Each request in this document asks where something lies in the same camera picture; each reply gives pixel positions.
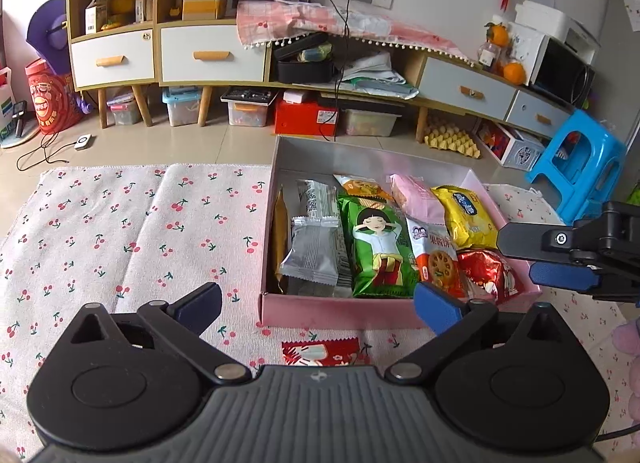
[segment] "blue plastic stool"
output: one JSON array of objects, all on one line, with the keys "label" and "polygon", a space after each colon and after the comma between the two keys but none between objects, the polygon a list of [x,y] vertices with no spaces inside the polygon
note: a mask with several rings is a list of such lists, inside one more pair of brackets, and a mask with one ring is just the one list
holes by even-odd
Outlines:
[{"label": "blue plastic stool", "polygon": [[[580,132],[580,140],[567,159],[556,154],[571,132]],[[556,208],[567,224],[580,218],[597,217],[610,197],[625,160],[626,148],[609,131],[583,110],[576,110],[549,143],[530,172],[529,183],[544,175],[560,192]]]}]

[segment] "pink box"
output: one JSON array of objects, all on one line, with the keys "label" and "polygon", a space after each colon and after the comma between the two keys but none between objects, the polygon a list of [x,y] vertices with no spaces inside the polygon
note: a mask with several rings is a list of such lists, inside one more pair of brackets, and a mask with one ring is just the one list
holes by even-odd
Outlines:
[{"label": "pink box", "polygon": [[[421,177],[427,186],[455,185],[475,192],[498,228],[507,224],[500,209],[473,170],[452,163],[409,156],[386,150],[278,136],[274,152],[264,244],[269,244],[271,213],[280,187],[296,178],[335,184],[334,173],[375,178],[386,189],[395,173]],[[287,202],[287,208],[293,206]],[[332,299],[267,293],[268,252],[262,260],[258,317],[265,326],[313,329],[414,329],[426,327],[415,314],[412,299]],[[542,290],[529,278],[529,263],[516,259],[510,265],[526,290],[500,306],[503,311],[524,312]]]}]

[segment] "egg tray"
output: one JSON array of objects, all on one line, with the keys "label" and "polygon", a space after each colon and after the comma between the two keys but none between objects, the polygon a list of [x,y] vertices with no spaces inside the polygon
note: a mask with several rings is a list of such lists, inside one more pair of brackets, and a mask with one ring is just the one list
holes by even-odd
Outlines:
[{"label": "egg tray", "polygon": [[476,159],[480,157],[476,142],[466,130],[462,130],[457,125],[438,117],[434,117],[429,121],[424,143],[431,148],[452,150],[453,152],[459,152],[463,156]]}]

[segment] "screw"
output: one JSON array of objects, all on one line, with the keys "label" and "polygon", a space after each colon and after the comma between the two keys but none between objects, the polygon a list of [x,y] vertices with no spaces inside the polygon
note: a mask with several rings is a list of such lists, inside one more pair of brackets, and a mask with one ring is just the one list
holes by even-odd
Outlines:
[{"label": "screw", "polygon": [[389,372],[398,380],[411,380],[419,377],[422,374],[422,369],[417,364],[404,362],[392,365]]},{"label": "screw", "polygon": [[222,364],[213,370],[220,380],[238,380],[245,376],[246,367],[240,364]]}]

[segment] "white drawer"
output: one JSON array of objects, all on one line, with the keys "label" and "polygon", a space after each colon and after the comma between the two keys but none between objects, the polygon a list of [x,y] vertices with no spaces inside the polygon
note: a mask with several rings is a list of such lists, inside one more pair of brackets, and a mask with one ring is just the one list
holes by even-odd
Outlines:
[{"label": "white drawer", "polygon": [[431,100],[462,107],[504,120],[516,90],[471,69],[430,58],[420,82],[420,94]]},{"label": "white drawer", "polygon": [[[262,81],[265,48],[244,49],[236,26],[162,28],[160,40],[163,82]],[[207,57],[208,52],[228,56]]]},{"label": "white drawer", "polygon": [[569,114],[564,110],[529,93],[519,91],[507,115],[506,123],[512,123],[551,138],[567,118]]},{"label": "white drawer", "polygon": [[[76,88],[149,79],[154,81],[154,40],[150,29],[82,40],[71,45]],[[100,66],[105,59],[113,65]]]}]

